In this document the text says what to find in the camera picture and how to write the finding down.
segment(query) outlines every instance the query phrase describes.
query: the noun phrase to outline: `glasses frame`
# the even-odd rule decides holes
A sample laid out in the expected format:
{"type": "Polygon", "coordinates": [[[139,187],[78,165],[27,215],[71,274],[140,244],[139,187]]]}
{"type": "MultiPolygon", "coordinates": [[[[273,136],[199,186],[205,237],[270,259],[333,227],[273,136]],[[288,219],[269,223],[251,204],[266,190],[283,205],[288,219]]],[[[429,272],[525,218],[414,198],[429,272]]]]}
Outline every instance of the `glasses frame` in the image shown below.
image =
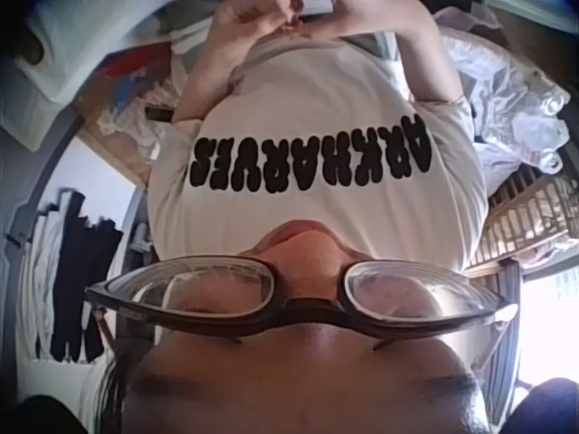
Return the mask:
{"type": "MultiPolygon", "coordinates": [[[[470,283],[470,287],[477,291],[491,293],[498,299],[498,308],[495,311],[478,312],[466,316],[453,316],[432,321],[423,319],[413,321],[404,319],[378,320],[361,312],[348,296],[346,278],[348,272],[356,266],[382,263],[413,264],[407,261],[392,260],[364,260],[358,261],[345,267],[337,285],[337,298],[329,301],[319,298],[291,298],[287,297],[287,291],[280,273],[270,263],[244,257],[226,255],[190,256],[180,259],[171,259],[159,264],[138,269],[127,275],[99,283],[87,289],[87,299],[93,305],[96,312],[101,314],[106,309],[113,310],[119,315],[136,321],[142,321],[171,330],[181,331],[194,335],[219,336],[229,338],[241,338],[257,335],[266,330],[291,326],[304,323],[319,323],[337,326],[353,330],[363,335],[368,335],[382,341],[395,341],[405,339],[423,339],[450,332],[457,332],[474,326],[487,326],[497,324],[498,329],[506,328],[508,322],[517,313],[518,306],[510,303],[500,295],[484,288],[481,285],[470,283]],[[195,313],[176,313],[167,311],[162,307],[144,306],[138,302],[124,300],[114,296],[118,292],[116,288],[111,292],[111,287],[119,284],[120,279],[125,279],[122,285],[130,285],[131,279],[136,278],[146,271],[161,264],[170,264],[187,259],[240,259],[259,264],[265,267],[273,279],[273,289],[269,300],[257,311],[241,316],[225,315],[200,316],[195,313]]],[[[463,276],[452,273],[445,269],[434,267],[437,272],[446,274],[449,278],[464,279],[463,276]]]]}

